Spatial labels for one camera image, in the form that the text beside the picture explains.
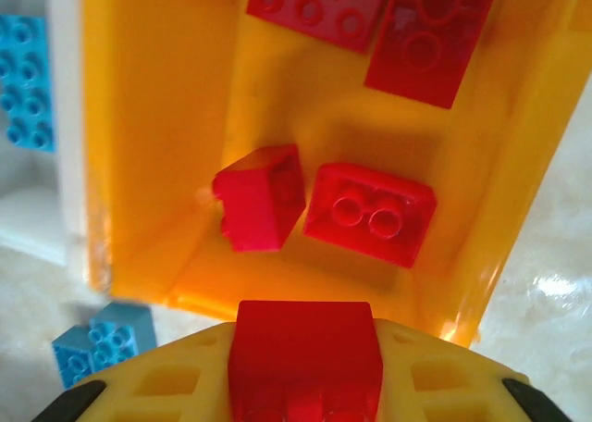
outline plastic toy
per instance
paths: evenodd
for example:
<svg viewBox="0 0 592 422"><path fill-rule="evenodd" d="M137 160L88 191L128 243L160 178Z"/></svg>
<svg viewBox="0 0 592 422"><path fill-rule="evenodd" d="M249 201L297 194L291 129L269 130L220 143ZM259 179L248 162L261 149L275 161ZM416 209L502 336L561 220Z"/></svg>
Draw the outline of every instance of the plastic toy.
<svg viewBox="0 0 592 422"><path fill-rule="evenodd" d="M228 382L234 420L374 421L382 359L370 306L242 302Z"/></svg>
<svg viewBox="0 0 592 422"><path fill-rule="evenodd" d="M419 183L355 165L322 166L304 233L412 267L436 209Z"/></svg>
<svg viewBox="0 0 592 422"><path fill-rule="evenodd" d="M247 13L364 52L386 0L249 0Z"/></svg>
<svg viewBox="0 0 592 422"><path fill-rule="evenodd" d="M0 106L13 144L53 152L51 75L45 20L0 15Z"/></svg>
<svg viewBox="0 0 592 422"><path fill-rule="evenodd" d="M495 0L450 110L364 86L370 54L249 0L80 4L95 288L232 320L244 299L365 301L469 345L592 68L589 0ZM212 180L285 143L309 195L335 161L430 186L413 268L311 239L303 219L279 252L233 251Z"/></svg>
<svg viewBox="0 0 592 422"><path fill-rule="evenodd" d="M235 251L278 251L306 207L298 149L258 149L218 172L222 232Z"/></svg>
<svg viewBox="0 0 592 422"><path fill-rule="evenodd" d="M334 379L339 384L343 377L363 373L360 365L376 366L376 361L371 360L376 358L376 337L381 357L377 361L381 360L383 366L378 422L570 421L545 394L531 387L525 376L481 355L386 320L375 320L371 326L374 334L368 333L367 307L364 309L355 304L250 306L258 307L258 316L248 328L241 329L244 321L237 325L224 323L111 367L65 392L33 422L373 422L372 417L347 411L354 410L360 402L359 394L349 387L342 388L333 396L336 398L334 402L343 404L342 410L345 411L332 411L325 418L320 412L312 416L309 411L315 410L322 399L315 386L319 382L298 378L297 386L283 387L281 384L285 383L286 377L283 373L289 371L292 365L281 362L290 359L294 365L305 366L306 371L318 371L320 377L335 373ZM278 310L279 306L286 306L284 311L290 310L282 314L284 317L290 315L292 321L281 322L274 318L271 311ZM299 307L302 319L298 318ZM309 312L315 307L323 323L312 325L308 332L305 327L310 322ZM361 311L360 314L354 312L360 317L358 324L339 318L340 311L351 311L356 307L357 311ZM323 333L315 334L321 327ZM294 328L298 328L297 333L289 334L289 330ZM349 330L352 331L350 337L343 343ZM266 345L265 339L253 339L258 331L270 336L269 345ZM282 339L282 335L288 335L304 350L289 350L285 356L273 352L275 347L285 346L288 342ZM313 336L310 344L306 343L306 336ZM369 350L364 350L357 356L356 362L348 363L342 369L339 362L353 354L356 346L364 345L371 338L374 340L367 345ZM245 341L272 354L269 362L261 359L265 365L261 365L264 369L259 376L254 375L256 371L250 371L250 376L245 377L245 385L256 385L257 381L273 384L262 394L257 393L261 388L253 388L255 401L264 405L269 396L284 394L283 397L289 396L289 399L283 404L304 411L307 418L292 417L282 403L267 408L267 411L261 407L256 413L233 417L232 385L236 373L233 361L237 360L233 355L236 355L237 345ZM337 342L332 345L332 352L338 362L330 361L327 367L322 363L307 363L307 359L320 360L323 357L316 357L317 353L307 348L323 347L326 354L325 349L331 348L332 342ZM256 361L257 353L248 357ZM277 370L265 370L265 367L277 367Z"/></svg>
<svg viewBox="0 0 592 422"><path fill-rule="evenodd" d="M366 85L451 108L493 0L390 0Z"/></svg>
<svg viewBox="0 0 592 422"><path fill-rule="evenodd" d="M137 304L107 305L89 327L72 327L52 342L66 389L81 379L156 348L152 311Z"/></svg>

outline blue building block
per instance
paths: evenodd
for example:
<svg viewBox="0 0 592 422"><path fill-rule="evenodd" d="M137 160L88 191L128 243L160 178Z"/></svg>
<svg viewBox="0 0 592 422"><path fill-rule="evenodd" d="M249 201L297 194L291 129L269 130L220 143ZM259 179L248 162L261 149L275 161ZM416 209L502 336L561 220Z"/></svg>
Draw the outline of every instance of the blue building block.
<svg viewBox="0 0 592 422"><path fill-rule="evenodd" d="M89 337L99 370L156 348L152 312L148 306L137 304L106 306L91 319Z"/></svg>
<svg viewBox="0 0 592 422"><path fill-rule="evenodd" d="M93 360L94 345L85 327L72 327L52 342L59 375L64 388L96 372Z"/></svg>
<svg viewBox="0 0 592 422"><path fill-rule="evenodd" d="M88 327L72 327L52 342L66 389L79 380L156 348L150 307L112 303Z"/></svg>
<svg viewBox="0 0 592 422"><path fill-rule="evenodd" d="M44 19L0 15L0 89L0 106L8 115L8 140L28 149L54 152Z"/></svg>

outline red building block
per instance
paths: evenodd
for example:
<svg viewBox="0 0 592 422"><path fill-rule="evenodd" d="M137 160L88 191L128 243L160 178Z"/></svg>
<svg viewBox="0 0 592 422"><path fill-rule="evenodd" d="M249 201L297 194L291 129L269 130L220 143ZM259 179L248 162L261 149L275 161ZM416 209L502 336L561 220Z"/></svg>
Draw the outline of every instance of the red building block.
<svg viewBox="0 0 592 422"><path fill-rule="evenodd" d="M236 422L372 422L382 357L369 304L241 302L228 360Z"/></svg>
<svg viewBox="0 0 592 422"><path fill-rule="evenodd" d="M278 251L306 206L298 148L258 149L218 172L213 190L235 251Z"/></svg>
<svg viewBox="0 0 592 422"><path fill-rule="evenodd" d="M364 52L386 0L249 0L247 13Z"/></svg>
<svg viewBox="0 0 592 422"><path fill-rule="evenodd" d="M451 108L493 0L390 0L366 86Z"/></svg>
<svg viewBox="0 0 592 422"><path fill-rule="evenodd" d="M436 210L431 188L346 163L316 176L304 233L412 267Z"/></svg>

